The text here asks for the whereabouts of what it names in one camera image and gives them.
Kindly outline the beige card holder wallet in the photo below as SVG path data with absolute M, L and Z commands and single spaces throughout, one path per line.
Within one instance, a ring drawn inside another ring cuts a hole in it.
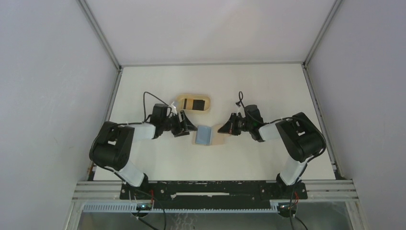
M 198 146 L 217 146 L 225 144 L 229 134 L 218 133 L 223 125 L 214 126 L 198 125 L 197 130 L 193 133 L 192 144 Z

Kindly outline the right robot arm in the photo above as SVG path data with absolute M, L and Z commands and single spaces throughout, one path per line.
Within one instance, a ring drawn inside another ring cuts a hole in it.
M 240 112 L 232 113 L 217 132 L 232 136 L 248 132 L 257 142 L 281 138 L 289 157 L 277 175 L 277 195 L 282 199 L 290 199 L 296 192 L 294 184 L 300 181 L 308 163 L 326 151 L 325 137 L 303 112 L 264 122 L 256 105 L 248 105 L 243 109 L 245 116 Z

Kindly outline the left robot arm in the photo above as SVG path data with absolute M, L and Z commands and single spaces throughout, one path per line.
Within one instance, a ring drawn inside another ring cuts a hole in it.
M 147 180 L 146 174 L 130 161 L 132 144 L 157 139 L 166 131 L 171 132 L 174 137 L 181 137 L 197 129 L 184 111 L 172 104 L 157 103 L 144 122 L 104 122 L 91 145 L 89 158 L 98 167 L 113 172 L 132 186 L 131 194 L 143 200 L 148 197 L 150 188 L 144 183 Z

